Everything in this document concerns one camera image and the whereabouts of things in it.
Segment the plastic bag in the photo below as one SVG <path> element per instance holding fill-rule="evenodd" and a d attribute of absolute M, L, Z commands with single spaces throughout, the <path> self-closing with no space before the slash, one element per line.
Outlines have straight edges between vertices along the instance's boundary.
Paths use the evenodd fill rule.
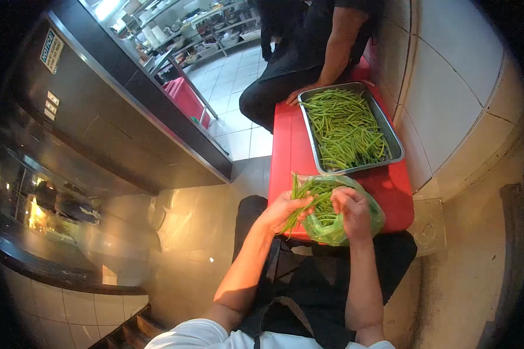
<path fill-rule="evenodd" d="M 325 181 L 336 181 L 340 185 L 350 186 L 356 191 L 365 194 L 367 202 L 369 203 L 369 215 L 370 215 L 370 229 L 373 236 L 378 234 L 384 226 L 386 219 L 382 208 L 378 205 L 376 200 L 363 189 L 361 184 L 356 180 L 346 176 L 336 175 L 318 175 L 318 176 L 298 176 L 299 185 L 302 185 L 307 180 L 325 180 Z M 347 246 L 349 245 L 348 237 L 344 231 L 344 215 L 338 214 L 334 222 L 329 226 L 323 226 L 322 223 L 316 218 L 315 214 L 310 214 L 303 221 L 303 227 L 307 232 L 308 237 L 316 242 L 325 243 L 330 246 Z"/>

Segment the stainless steel tray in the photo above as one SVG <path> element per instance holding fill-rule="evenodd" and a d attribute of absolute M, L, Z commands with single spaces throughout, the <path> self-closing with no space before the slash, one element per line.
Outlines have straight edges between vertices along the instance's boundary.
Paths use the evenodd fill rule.
<path fill-rule="evenodd" d="M 305 118 L 305 125 L 307 126 L 307 132 L 309 135 L 309 139 L 311 141 L 312 153 L 314 155 L 314 162 L 316 164 L 316 169 L 322 174 L 342 175 L 342 174 L 347 174 L 347 173 L 356 172 L 356 171 L 363 171 L 363 170 L 371 169 L 371 168 L 378 167 L 378 166 L 389 165 L 389 164 L 393 164 L 393 163 L 397 163 L 398 161 L 401 161 L 404 158 L 404 150 L 402 147 L 402 143 L 398 139 L 398 136 L 396 136 L 396 134 L 394 133 L 394 130 L 392 129 L 392 125 L 390 125 L 390 122 L 388 122 L 388 120 L 386 119 L 386 115 L 384 115 L 384 112 L 378 106 L 377 101 L 374 99 L 373 95 L 371 95 L 369 89 L 362 83 L 353 82 L 353 83 L 347 83 L 347 84 L 341 84 L 341 85 L 315 88 L 315 89 L 308 90 L 308 91 L 305 91 L 299 94 L 297 99 L 301 102 L 306 102 L 308 98 L 314 96 L 317 93 L 320 93 L 320 92 L 323 92 L 329 89 L 336 89 L 336 88 L 342 89 L 342 90 L 353 91 L 355 93 L 363 92 L 362 96 L 365 98 L 367 103 L 369 103 L 370 111 L 373 114 L 374 118 L 377 120 L 377 125 L 380 127 L 380 131 L 384 134 L 384 139 L 386 140 L 386 142 L 388 143 L 388 146 L 390 147 L 392 158 L 382 161 L 380 163 L 357 166 L 357 167 L 353 167 L 347 170 L 339 170 L 335 172 L 327 172 L 323 170 L 321 163 L 320 163 L 320 151 L 318 150 L 317 141 L 314 138 L 314 135 L 311 129 L 311 125 L 310 125 L 310 121 L 308 119 L 308 115 L 307 115 L 308 111 L 302 104 L 300 104 L 300 109 L 303 112 L 303 118 Z"/>

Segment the wall tile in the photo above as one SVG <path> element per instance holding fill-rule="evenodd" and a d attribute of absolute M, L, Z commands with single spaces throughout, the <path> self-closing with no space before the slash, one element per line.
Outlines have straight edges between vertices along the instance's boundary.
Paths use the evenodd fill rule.
<path fill-rule="evenodd" d="M 39 317 L 66 322 L 62 289 L 31 280 L 35 297 L 36 314 Z"/>
<path fill-rule="evenodd" d="M 495 153 L 513 128 L 512 123 L 489 113 L 483 113 L 468 138 L 435 176 L 468 177 Z"/>
<path fill-rule="evenodd" d="M 377 42 L 378 69 L 397 102 L 406 69 L 410 34 L 391 21 L 384 20 L 380 27 Z"/>
<path fill-rule="evenodd" d="M 98 325 L 120 325 L 125 321 L 122 296 L 94 294 Z"/>
<path fill-rule="evenodd" d="M 101 339 L 99 337 L 99 328 L 96 325 L 68 324 L 68 326 L 70 326 L 76 349 L 87 349 Z"/>
<path fill-rule="evenodd" d="M 426 42 L 419 40 L 405 108 L 434 173 L 452 154 L 481 113 L 481 106 Z"/>
<path fill-rule="evenodd" d="M 469 0 L 418 3 L 419 36 L 454 67 L 485 106 L 503 57 L 493 28 Z"/>
<path fill-rule="evenodd" d="M 62 290 L 68 323 L 97 325 L 93 293 Z"/>
<path fill-rule="evenodd" d="M 109 325 L 109 326 L 98 326 L 99 327 L 99 335 L 101 338 L 105 338 L 106 335 L 114 331 L 118 326 L 115 325 Z"/>
<path fill-rule="evenodd" d="M 420 189 L 431 178 L 431 169 L 419 136 L 413 127 L 410 116 L 405 108 L 396 123 L 396 134 L 400 138 L 405 151 L 405 160 L 412 191 Z"/>
<path fill-rule="evenodd" d="M 124 303 L 124 319 L 128 320 L 138 311 L 140 311 L 149 302 L 147 295 L 140 296 L 122 296 Z"/>
<path fill-rule="evenodd" d="M 28 337 L 32 339 L 40 349 L 49 349 L 49 343 L 45 337 L 41 320 L 35 315 L 30 315 L 25 311 L 20 311 L 22 326 Z"/>
<path fill-rule="evenodd" d="M 501 80 L 489 101 L 487 111 L 512 123 L 517 123 L 524 110 L 524 80 L 516 62 L 506 56 Z"/>
<path fill-rule="evenodd" d="M 392 0 L 384 4 L 384 16 L 410 32 L 410 0 Z"/>
<path fill-rule="evenodd" d="M 51 349 L 75 349 L 67 323 L 41 319 Z"/>
<path fill-rule="evenodd" d="M 29 314 L 35 314 L 35 300 L 31 288 L 31 279 L 5 266 L 2 266 L 2 270 L 15 306 Z"/>

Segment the wall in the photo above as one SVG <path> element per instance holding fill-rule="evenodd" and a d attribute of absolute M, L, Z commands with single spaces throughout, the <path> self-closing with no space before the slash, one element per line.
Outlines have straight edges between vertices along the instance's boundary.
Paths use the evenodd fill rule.
<path fill-rule="evenodd" d="M 20 324 L 41 349 L 86 349 L 148 303 L 146 295 L 77 292 L 2 270 Z"/>
<path fill-rule="evenodd" d="M 432 197 L 461 192 L 523 115 L 520 71 L 470 1 L 389 2 L 365 56 L 394 116 L 414 191 L 434 178 Z"/>

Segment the red table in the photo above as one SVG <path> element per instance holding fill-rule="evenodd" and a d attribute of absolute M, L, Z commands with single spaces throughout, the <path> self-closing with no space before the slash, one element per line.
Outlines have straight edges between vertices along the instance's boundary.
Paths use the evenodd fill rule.
<path fill-rule="evenodd" d="M 388 119 L 382 97 L 369 81 L 369 65 L 362 59 L 351 74 L 351 80 L 361 81 L 369 88 L 380 108 Z M 311 144 L 299 106 L 289 107 L 285 103 L 277 104 L 274 119 L 274 141 L 272 166 L 270 168 L 270 189 L 268 201 L 272 203 L 279 194 L 291 190 L 291 172 L 300 175 L 317 175 Z M 407 229 L 413 222 L 413 199 L 406 161 L 381 166 L 349 174 L 356 179 L 378 202 L 386 215 L 382 232 L 397 232 Z M 299 225 L 294 229 L 292 238 L 310 240 L 304 228 Z"/>

